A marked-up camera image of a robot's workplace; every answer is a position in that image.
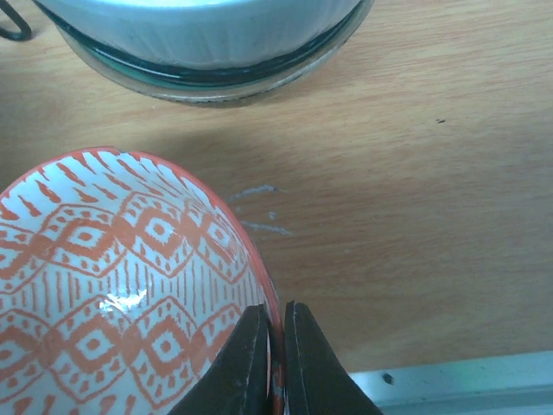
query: orange geometric pattern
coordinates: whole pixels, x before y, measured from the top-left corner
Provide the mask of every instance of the orange geometric pattern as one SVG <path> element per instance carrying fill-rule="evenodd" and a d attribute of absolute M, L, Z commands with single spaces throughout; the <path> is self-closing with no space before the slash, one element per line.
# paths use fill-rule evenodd
<path fill-rule="evenodd" d="M 167 413 L 268 301 L 256 271 L 223 210 L 162 163 L 93 150 L 40 167 L 0 198 L 0 413 Z"/>

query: scratch mark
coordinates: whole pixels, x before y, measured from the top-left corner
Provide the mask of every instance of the scratch mark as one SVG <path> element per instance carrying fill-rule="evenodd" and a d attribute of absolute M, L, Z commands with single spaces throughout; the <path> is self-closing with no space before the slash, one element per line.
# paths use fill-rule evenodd
<path fill-rule="evenodd" d="M 261 193 L 276 193 L 276 192 L 284 192 L 284 191 L 275 186 L 264 184 L 262 186 L 257 186 L 256 188 L 247 188 L 246 190 L 242 190 L 241 192 L 238 192 L 237 194 L 232 195 L 231 197 L 226 199 L 226 202 L 229 203 L 231 201 L 237 201 L 238 199 L 242 199 L 243 197 L 246 197 L 249 195 L 259 195 Z"/>
<path fill-rule="evenodd" d="M 245 227 L 250 227 L 254 231 L 268 231 L 268 232 L 274 232 L 274 233 L 280 233 L 281 235 L 290 236 L 293 233 L 283 227 L 272 227 L 270 225 L 262 225 L 260 223 L 252 223 L 247 222 L 245 220 L 242 220 L 242 225 Z"/>

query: bowl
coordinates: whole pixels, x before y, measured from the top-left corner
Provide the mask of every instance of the bowl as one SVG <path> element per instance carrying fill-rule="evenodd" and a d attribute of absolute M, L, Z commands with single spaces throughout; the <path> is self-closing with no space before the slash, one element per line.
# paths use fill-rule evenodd
<path fill-rule="evenodd" d="M 275 360 L 275 289 L 203 183 L 144 153 L 60 156 L 0 195 L 0 413 L 168 413 L 260 303 Z"/>
<path fill-rule="evenodd" d="M 239 106 L 328 60 L 373 0 L 35 2 L 83 61 L 119 85 L 171 101 Z"/>
<path fill-rule="evenodd" d="M 190 69 L 249 67 L 289 54 L 359 0 L 37 0 L 83 35 Z"/>

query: dark speck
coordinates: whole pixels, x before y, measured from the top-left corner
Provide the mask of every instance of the dark speck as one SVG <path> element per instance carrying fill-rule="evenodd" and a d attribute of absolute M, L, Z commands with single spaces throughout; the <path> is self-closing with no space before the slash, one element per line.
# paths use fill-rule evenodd
<path fill-rule="evenodd" d="M 388 385 L 393 385 L 393 384 L 394 384 L 394 378 L 393 378 L 393 376 L 392 376 L 391 374 L 389 374 L 389 373 L 384 373 L 384 374 L 382 375 L 382 380 L 383 380 L 384 382 L 386 382 Z"/>

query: wood grain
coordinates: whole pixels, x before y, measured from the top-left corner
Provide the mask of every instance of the wood grain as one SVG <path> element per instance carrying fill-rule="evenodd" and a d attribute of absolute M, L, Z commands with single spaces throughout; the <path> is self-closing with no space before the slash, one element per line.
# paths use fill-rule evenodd
<path fill-rule="evenodd" d="M 272 100 L 209 110 L 94 73 L 27 0 L 0 41 L 0 184 L 101 144 L 179 163 L 251 230 L 349 370 L 553 348 L 553 9 L 381 0 Z"/>

